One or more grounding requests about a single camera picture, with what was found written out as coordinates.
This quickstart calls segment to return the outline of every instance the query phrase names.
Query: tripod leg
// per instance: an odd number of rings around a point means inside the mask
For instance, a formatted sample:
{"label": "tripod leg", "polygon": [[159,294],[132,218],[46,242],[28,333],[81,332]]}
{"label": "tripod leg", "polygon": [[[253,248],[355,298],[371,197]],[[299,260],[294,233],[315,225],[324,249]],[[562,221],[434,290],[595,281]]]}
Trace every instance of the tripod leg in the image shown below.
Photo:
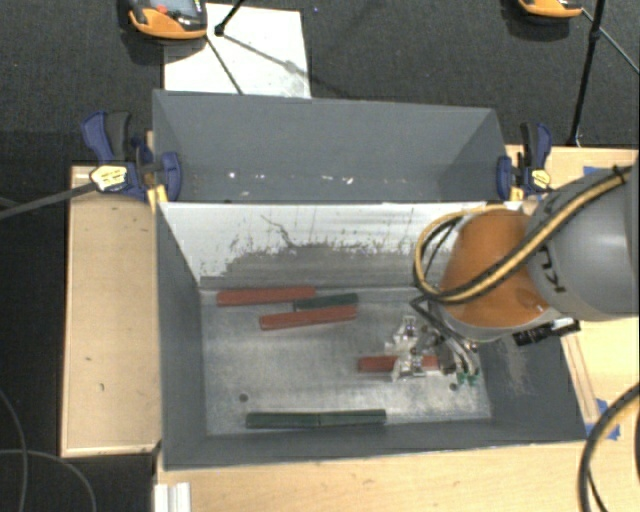
{"label": "tripod leg", "polygon": [[580,81],[580,92],[578,93],[578,101],[576,102],[576,110],[573,115],[573,125],[571,127],[571,136],[568,145],[578,145],[578,130],[580,128],[580,119],[582,118],[582,107],[584,98],[587,94],[587,84],[589,83],[589,75],[591,74],[591,64],[593,63],[593,55],[596,51],[596,43],[600,39],[600,23],[602,22],[602,14],[604,12],[605,0],[598,0],[596,11],[589,32],[589,47],[587,49],[587,58],[584,61],[584,69],[582,70],[582,80]]}
{"label": "tripod leg", "polygon": [[224,35],[224,28],[227,26],[227,23],[231,21],[231,18],[233,18],[234,14],[238,11],[238,9],[240,9],[240,6],[244,3],[244,1],[245,0],[238,0],[235,3],[235,5],[231,8],[231,10],[229,11],[229,14],[227,14],[225,19],[223,19],[218,25],[215,26],[215,28],[213,29],[213,33],[216,36],[222,37]]}

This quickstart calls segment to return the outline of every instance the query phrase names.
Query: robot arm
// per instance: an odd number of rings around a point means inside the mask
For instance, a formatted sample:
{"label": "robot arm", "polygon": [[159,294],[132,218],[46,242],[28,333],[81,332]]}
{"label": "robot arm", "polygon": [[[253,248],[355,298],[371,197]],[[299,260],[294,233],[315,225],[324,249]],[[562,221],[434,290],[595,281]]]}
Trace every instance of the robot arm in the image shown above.
{"label": "robot arm", "polygon": [[568,317],[637,315],[637,219],[638,163],[597,171],[548,194],[531,217],[495,208],[475,215],[439,286],[422,268],[425,241],[438,229],[429,227],[416,247],[418,283],[431,311],[472,341],[559,334],[554,322]]}

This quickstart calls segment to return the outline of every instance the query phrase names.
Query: cable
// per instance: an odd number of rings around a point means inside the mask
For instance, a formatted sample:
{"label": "cable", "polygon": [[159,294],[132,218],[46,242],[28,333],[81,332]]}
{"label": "cable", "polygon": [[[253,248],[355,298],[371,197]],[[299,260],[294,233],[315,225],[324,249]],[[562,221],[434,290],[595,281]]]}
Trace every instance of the cable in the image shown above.
{"label": "cable", "polygon": [[27,499],[27,487],[29,486],[29,457],[27,456],[27,441],[25,440],[24,430],[22,430],[22,425],[20,424],[20,419],[16,414],[16,410],[13,408],[11,402],[7,398],[7,395],[4,394],[2,389],[0,389],[0,400],[2,400],[7,411],[9,411],[9,416],[11,416],[11,419],[16,426],[18,437],[20,438],[19,452],[22,454],[22,487],[20,489],[20,503],[18,505],[18,511],[22,512]]}
{"label": "cable", "polygon": [[620,414],[635,398],[640,395],[640,383],[636,384],[621,397],[619,397],[609,408],[604,411],[600,419],[596,422],[593,429],[587,437],[587,442],[580,459],[580,468],[578,470],[578,493],[580,497],[580,508],[584,512],[591,512],[591,504],[589,503],[589,473],[591,466],[591,458],[596,449],[598,441],[608,430],[613,420]]}
{"label": "cable", "polygon": [[[6,455],[17,455],[19,453],[22,453],[22,450],[0,450],[0,456],[6,456]],[[98,511],[98,505],[96,502],[96,495],[93,492],[93,488],[91,487],[91,484],[89,483],[89,480],[87,480],[87,477],[84,476],[82,474],[82,472],[76,468],[73,464],[71,464],[70,462],[56,456],[56,455],[51,455],[50,453],[46,453],[46,452],[40,452],[37,450],[27,450],[27,453],[29,455],[31,455],[32,457],[40,457],[42,459],[47,459],[53,462],[56,462],[58,464],[62,464],[63,466],[65,466],[66,468],[69,469],[69,471],[71,471],[77,478],[78,480],[80,480],[80,482],[82,482],[82,485],[84,486],[84,488],[87,490],[87,494],[89,495],[89,499],[91,500],[91,510],[93,512],[97,512]]]}
{"label": "cable", "polygon": [[[560,228],[568,221],[574,214],[587,204],[591,203],[595,199],[599,198],[606,192],[613,190],[614,188],[622,185],[625,182],[626,177],[631,173],[631,167],[625,168],[620,171],[615,169],[610,175],[604,179],[595,182],[588,189],[580,192],[573,199],[569,200],[564,206],[559,208],[556,212],[552,213],[547,222],[538,225],[504,258],[480,273],[467,283],[457,286],[446,291],[439,291],[434,286],[430,285],[424,276],[422,270],[422,257],[421,248],[423,241],[427,237],[428,233],[437,224],[447,221],[455,217],[462,217],[467,213],[474,213],[483,211],[483,208],[473,209],[469,212],[457,212],[442,216],[440,219],[435,220],[420,234],[418,243],[416,245],[414,253],[414,269],[418,278],[420,287],[424,290],[425,296],[429,300],[447,303],[447,304],[461,304],[469,302],[480,295],[488,293],[493,288],[498,286],[502,281],[509,278],[515,272],[517,272],[529,259],[531,259],[536,251],[553,236]],[[504,206],[486,206],[485,211],[501,208]]]}
{"label": "cable", "polygon": [[425,271],[422,269],[422,258],[424,256],[424,248],[425,246],[435,237],[435,235],[439,232],[440,226],[445,226],[448,222],[459,221],[462,217],[466,215],[473,215],[476,213],[484,213],[493,210],[505,210],[506,208],[503,205],[485,205],[479,206],[477,208],[471,208],[469,210],[462,210],[460,212],[447,213],[442,217],[434,220],[429,224],[425,229],[422,230],[420,236],[418,237],[418,242],[416,243],[416,249],[414,253],[414,270],[416,273],[416,277],[418,278],[418,283],[421,287],[428,293],[437,293],[438,290],[435,287],[431,287],[427,281],[425,276]]}
{"label": "cable", "polygon": [[593,481],[591,470],[589,470],[589,474],[587,475],[587,477],[589,478],[589,487],[591,488],[591,494],[593,494],[593,498],[596,500],[596,504],[598,505],[600,512],[609,512],[604,502],[602,501],[602,498],[600,497],[598,489],[596,488],[596,483]]}
{"label": "cable", "polygon": [[81,196],[82,194],[93,192],[95,190],[96,190],[96,186],[92,182],[92,183],[87,183],[85,185],[81,185],[76,188],[72,188],[71,190],[65,190],[64,192],[58,192],[57,194],[43,197],[41,199],[36,199],[35,201],[31,201],[29,203],[13,206],[8,210],[4,210],[0,212],[0,220],[8,219],[9,217],[13,217],[14,215],[26,213],[31,210],[36,210],[38,208],[42,208],[43,206],[49,206],[55,203],[59,203],[61,201],[67,201],[69,199],[73,199],[74,197],[78,197],[78,196]]}
{"label": "cable", "polygon": [[451,220],[448,220],[447,222],[444,222],[443,224],[440,224],[440,226],[438,226],[434,230],[432,235],[430,235],[429,238],[427,238],[427,240],[425,240],[424,245],[423,245],[423,252],[426,251],[427,247],[429,247],[429,244],[433,241],[433,239],[437,235],[439,235],[442,231],[444,231],[445,229],[448,228],[447,232],[442,236],[442,238],[440,238],[440,240],[438,240],[438,243],[433,248],[433,251],[431,251],[431,256],[429,257],[429,261],[427,262],[427,265],[424,268],[424,278],[425,278],[425,280],[427,280],[428,277],[429,277],[429,269],[431,268],[433,260],[435,259],[436,255],[438,254],[438,251],[442,247],[442,244],[444,244],[447,241],[447,239],[449,238],[449,236],[451,236],[451,233],[453,232],[455,227],[460,223],[461,220],[462,220],[461,218],[451,219]]}
{"label": "cable", "polygon": [[638,473],[638,480],[640,480],[640,411],[638,411],[638,417],[636,418],[636,473]]}
{"label": "cable", "polygon": [[424,296],[420,296],[413,299],[411,302],[409,302],[409,304],[417,313],[419,313],[427,322],[429,322],[432,327],[435,327],[436,330],[440,332],[440,335],[448,337],[448,339],[445,340],[445,344],[462,360],[464,371],[469,375],[476,375],[479,368],[473,358],[469,355],[467,350],[462,345],[464,342],[464,338],[453,329],[447,327],[431,312],[421,307],[420,304],[423,302],[426,302],[426,298]]}
{"label": "cable", "polygon": [[93,492],[93,488],[91,487],[91,484],[87,480],[87,477],[85,477],[80,472],[80,470],[76,468],[73,464],[56,455],[51,455],[49,453],[40,452],[37,450],[28,450],[27,442],[25,440],[24,430],[22,429],[22,425],[20,424],[20,419],[18,418],[18,415],[16,414],[15,409],[11,405],[11,402],[9,401],[7,396],[4,394],[2,389],[0,389],[0,400],[5,404],[7,410],[9,411],[9,415],[11,416],[11,419],[13,420],[13,423],[16,426],[16,431],[18,432],[18,436],[20,437],[19,449],[0,450],[0,456],[8,456],[8,455],[22,456],[22,487],[20,490],[20,503],[18,505],[18,512],[24,511],[24,506],[27,499],[27,488],[29,485],[29,480],[28,480],[29,455],[31,455],[32,457],[40,457],[42,459],[48,459],[48,460],[57,462],[58,464],[62,464],[63,466],[66,466],[76,477],[78,477],[80,482],[82,482],[82,485],[84,485],[89,495],[89,499],[91,500],[91,510],[93,512],[97,512],[98,506],[96,502],[96,496],[95,496],[95,493]]}

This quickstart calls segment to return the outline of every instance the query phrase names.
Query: wooden table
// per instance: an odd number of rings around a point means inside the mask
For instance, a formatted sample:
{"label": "wooden table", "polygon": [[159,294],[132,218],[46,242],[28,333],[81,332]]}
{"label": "wooden table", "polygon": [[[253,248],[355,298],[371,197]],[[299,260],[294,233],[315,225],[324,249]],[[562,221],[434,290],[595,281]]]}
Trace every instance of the wooden table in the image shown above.
{"label": "wooden table", "polygon": [[[518,147],[508,147],[515,155]],[[556,186],[583,166],[610,167],[631,150],[554,148]],[[87,181],[73,169],[73,185]],[[154,450],[161,432],[152,216],[141,203],[91,193],[74,199],[69,229],[61,453],[65,457]],[[586,324],[578,339],[595,395],[607,401],[638,381],[638,320]],[[622,435],[602,443],[593,472],[610,510],[640,502],[633,463],[636,408]],[[190,482],[192,510],[577,509],[583,443],[430,453],[368,460],[163,472]]]}

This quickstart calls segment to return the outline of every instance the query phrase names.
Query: bin floor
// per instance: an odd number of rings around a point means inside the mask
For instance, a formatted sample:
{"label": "bin floor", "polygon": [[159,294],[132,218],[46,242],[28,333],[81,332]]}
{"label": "bin floor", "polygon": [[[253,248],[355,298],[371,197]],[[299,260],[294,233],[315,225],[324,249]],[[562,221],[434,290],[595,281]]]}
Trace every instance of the bin floor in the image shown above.
{"label": "bin floor", "polygon": [[259,316],[291,305],[220,308],[215,291],[201,291],[208,435],[247,433],[245,417],[257,411],[385,409],[389,424],[491,416],[482,371],[473,387],[455,391],[449,387],[455,375],[437,371],[397,382],[358,373],[359,357],[383,354],[402,317],[418,317],[409,305],[416,290],[319,289],[318,295],[350,292],[359,296],[356,320],[261,331]]}

